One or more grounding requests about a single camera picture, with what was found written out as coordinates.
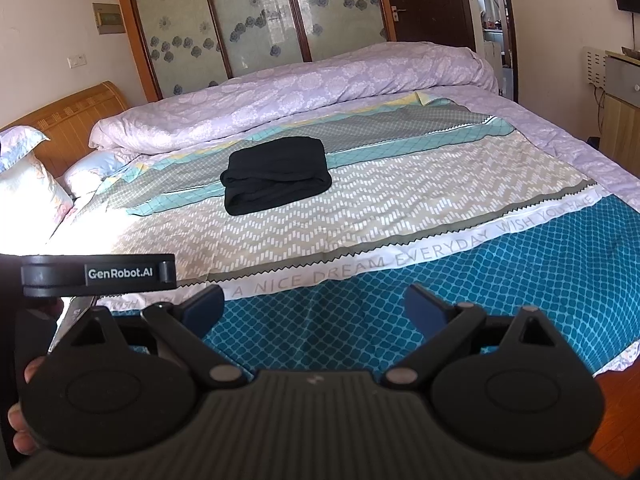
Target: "door handle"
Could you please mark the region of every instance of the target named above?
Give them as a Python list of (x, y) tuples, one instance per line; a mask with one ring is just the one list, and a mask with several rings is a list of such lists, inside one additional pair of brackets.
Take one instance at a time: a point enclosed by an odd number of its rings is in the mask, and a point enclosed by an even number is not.
[(406, 12), (406, 9), (398, 9), (395, 5), (392, 5), (391, 15), (393, 16), (395, 22), (400, 21), (400, 18), (398, 18), (398, 12)]

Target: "light switch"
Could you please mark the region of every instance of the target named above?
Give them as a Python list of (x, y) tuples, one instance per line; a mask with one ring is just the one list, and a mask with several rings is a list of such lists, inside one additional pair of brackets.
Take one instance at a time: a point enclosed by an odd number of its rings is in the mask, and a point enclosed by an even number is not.
[(84, 54), (67, 57), (66, 60), (69, 63), (69, 68), (78, 68), (79, 66), (86, 65), (86, 56)]

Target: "finger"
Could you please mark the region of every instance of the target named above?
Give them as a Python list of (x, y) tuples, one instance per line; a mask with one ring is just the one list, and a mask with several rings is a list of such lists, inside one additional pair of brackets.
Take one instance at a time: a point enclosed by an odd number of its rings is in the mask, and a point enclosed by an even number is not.
[(43, 308), (44, 312), (56, 320), (60, 318), (63, 310), (65, 309), (65, 302), (61, 298), (55, 298), (51, 300), (52, 303)]
[(9, 424), (15, 431), (24, 431), (27, 429), (27, 423), (22, 416), (22, 410), (20, 404), (14, 404), (9, 408), (9, 412), (6, 414)]
[(44, 362), (44, 356), (36, 357), (33, 361), (31, 361), (27, 367), (24, 369), (24, 380), (29, 382), (33, 378), (33, 375), (36, 373), (40, 365)]
[(38, 449), (33, 437), (26, 431), (19, 431), (14, 435), (14, 447), (23, 455), (33, 454)]

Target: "pillow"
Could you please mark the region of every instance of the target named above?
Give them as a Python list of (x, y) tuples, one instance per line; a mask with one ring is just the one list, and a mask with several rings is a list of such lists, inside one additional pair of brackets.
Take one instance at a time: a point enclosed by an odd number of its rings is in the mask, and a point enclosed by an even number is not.
[(98, 150), (78, 160), (58, 181), (73, 198), (94, 192), (102, 181), (129, 164), (137, 153), (122, 148)]
[(28, 153), (0, 173), (0, 253), (38, 254), (73, 201)]
[(0, 134), (0, 173), (8, 170), (47, 136), (30, 126), (14, 126)]

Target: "sliding wardrobe door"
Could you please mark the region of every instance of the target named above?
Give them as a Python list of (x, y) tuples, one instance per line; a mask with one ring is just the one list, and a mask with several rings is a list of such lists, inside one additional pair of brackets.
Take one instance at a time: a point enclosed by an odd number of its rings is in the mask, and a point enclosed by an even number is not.
[(312, 59), (386, 41), (380, 0), (298, 0)]
[(289, 0), (213, 0), (235, 77), (302, 62)]
[(227, 80), (207, 0), (134, 0), (162, 97)]

